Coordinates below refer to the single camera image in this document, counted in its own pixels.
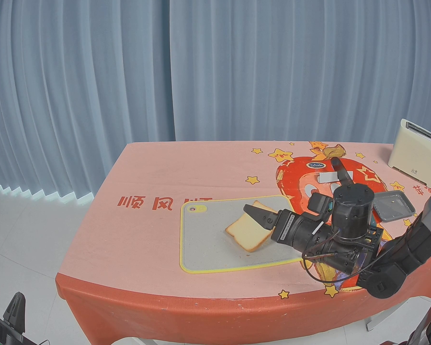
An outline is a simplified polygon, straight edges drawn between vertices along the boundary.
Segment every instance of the black robotic arm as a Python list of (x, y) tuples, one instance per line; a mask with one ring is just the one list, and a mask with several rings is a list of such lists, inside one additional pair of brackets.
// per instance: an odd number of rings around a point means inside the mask
[[(289, 210), (276, 214), (250, 205), (245, 205), (244, 211), (265, 229), (275, 227), (271, 239), (302, 252), (303, 259), (349, 275), (331, 282), (358, 275), (358, 286), (376, 298), (388, 298), (431, 257), (431, 197), (406, 233), (379, 249), (383, 229), (370, 224), (373, 191), (367, 185), (354, 184), (338, 158), (332, 159), (332, 165), (341, 186), (333, 197), (312, 194), (308, 208), (318, 215)], [(331, 225), (327, 225), (330, 215)]]

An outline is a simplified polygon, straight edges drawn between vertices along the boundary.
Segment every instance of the bread crust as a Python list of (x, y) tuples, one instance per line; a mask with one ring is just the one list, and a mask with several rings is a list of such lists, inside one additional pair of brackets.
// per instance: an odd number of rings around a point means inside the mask
[[(275, 211), (275, 210), (273, 210), (273, 209), (271, 209), (270, 207), (268, 207), (268, 206), (265, 206), (263, 203), (261, 203), (261, 202), (259, 202), (258, 200), (256, 200), (253, 204), (252, 204), (254, 207), (259, 207), (259, 208), (263, 208), (263, 209), (265, 209), (265, 210), (268, 210), (268, 211), (271, 211), (271, 212), (274, 212), (274, 213), (277, 213), (277, 211)], [(243, 247), (243, 245), (241, 245), (241, 243), (236, 239), (236, 236), (235, 236), (235, 234), (233, 234), (233, 233), (231, 233), (230, 232), (230, 228), (231, 227), (233, 227), (239, 220), (241, 220), (242, 218), (243, 218), (243, 216), (244, 215), (242, 215), (240, 218), (238, 218), (234, 223), (232, 223), (230, 226), (228, 226), (226, 229), (225, 229), (225, 231), (227, 232), (227, 233), (229, 233), (234, 239), (235, 239), (235, 242), (241, 247), (241, 248), (243, 248), (244, 250), (246, 250), (247, 252), (249, 252), (249, 253), (252, 253), (252, 252), (254, 252), (254, 251), (256, 251), (256, 250), (258, 250), (258, 248), (260, 248), (260, 246), (262, 245), (262, 244), (264, 244), (264, 242), (271, 236), (271, 234), (273, 233), (273, 230), (274, 229), (272, 229), (271, 231), (270, 231), (270, 233), (261, 241), (261, 242), (259, 242), (259, 244), (257, 244), (255, 247), (253, 247), (253, 248), (251, 248), (251, 249), (246, 249), (245, 247)]]

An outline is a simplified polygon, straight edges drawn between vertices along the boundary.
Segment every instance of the small tray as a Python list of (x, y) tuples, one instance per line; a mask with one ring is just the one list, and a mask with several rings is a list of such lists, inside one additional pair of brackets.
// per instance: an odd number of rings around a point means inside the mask
[(400, 190), (375, 193), (374, 209), (383, 222), (404, 219), (415, 213), (415, 207)]

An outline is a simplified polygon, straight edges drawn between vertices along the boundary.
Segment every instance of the white toaster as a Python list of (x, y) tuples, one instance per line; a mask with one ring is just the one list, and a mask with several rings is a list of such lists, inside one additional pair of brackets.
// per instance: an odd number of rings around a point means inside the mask
[(388, 166), (431, 188), (431, 132), (402, 119)]

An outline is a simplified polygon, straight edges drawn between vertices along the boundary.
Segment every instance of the gray cutting board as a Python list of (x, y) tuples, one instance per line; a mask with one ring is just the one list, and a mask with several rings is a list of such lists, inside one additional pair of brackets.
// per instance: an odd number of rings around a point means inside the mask
[[(245, 204), (255, 200), (273, 210), (291, 209), (282, 195), (232, 201), (197, 201), (182, 206), (181, 266), (189, 273), (246, 270), (300, 260), (301, 253), (268, 238), (255, 252), (247, 252), (225, 232), (240, 218)], [(204, 212), (192, 212), (205, 206)]]

